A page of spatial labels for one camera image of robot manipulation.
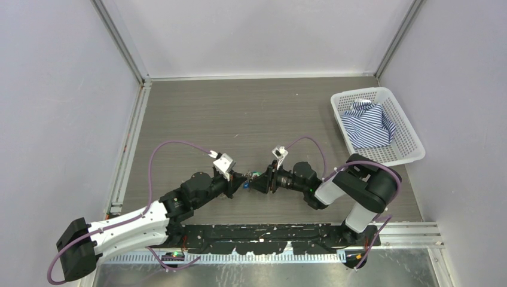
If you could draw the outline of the numbered metal key ring disc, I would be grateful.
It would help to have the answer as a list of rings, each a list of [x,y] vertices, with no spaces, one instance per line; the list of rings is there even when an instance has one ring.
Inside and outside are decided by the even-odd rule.
[[[243,189],[246,189],[247,191],[250,191],[250,190],[251,190],[251,188],[250,188],[250,182],[251,182],[253,179],[255,179],[255,178],[259,177],[259,176],[261,176],[261,172],[248,172],[248,173],[246,174],[247,180],[244,182],[244,184],[245,184],[246,182],[249,182],[249,188],[243,188]]]

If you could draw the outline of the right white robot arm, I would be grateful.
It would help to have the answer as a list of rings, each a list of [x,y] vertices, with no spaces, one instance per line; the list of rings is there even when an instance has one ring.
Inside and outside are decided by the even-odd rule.
[[[342,196],[355,201],[343,221],[341,237],[348,245],[357,245],[365,238],[365,229],[375,221],[401,190],[402,178],[393,169],[360,154],[352,154],[347,162],[328,177],[319,178],[306,161],[285,170],[274,161],[265,172],[248,182],[249,188],[261,193],[275,193],[278,188],[298,191],[313,209],[325,209]]]

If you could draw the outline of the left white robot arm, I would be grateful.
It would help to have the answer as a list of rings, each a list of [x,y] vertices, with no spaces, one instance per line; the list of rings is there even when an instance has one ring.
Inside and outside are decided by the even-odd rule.
[[[162,244],[175,248],[184,238],[183,221],[221,194],[231,198],[247,179],[237,172],[230,179],[218,172],[213,176],[197,172],[147,207],[103,221],[75,219],[58,239],[58,254],[50,266],[59,262],[64,276],[61,282],[67,283],[87,276],[112,257],[138,248]]]

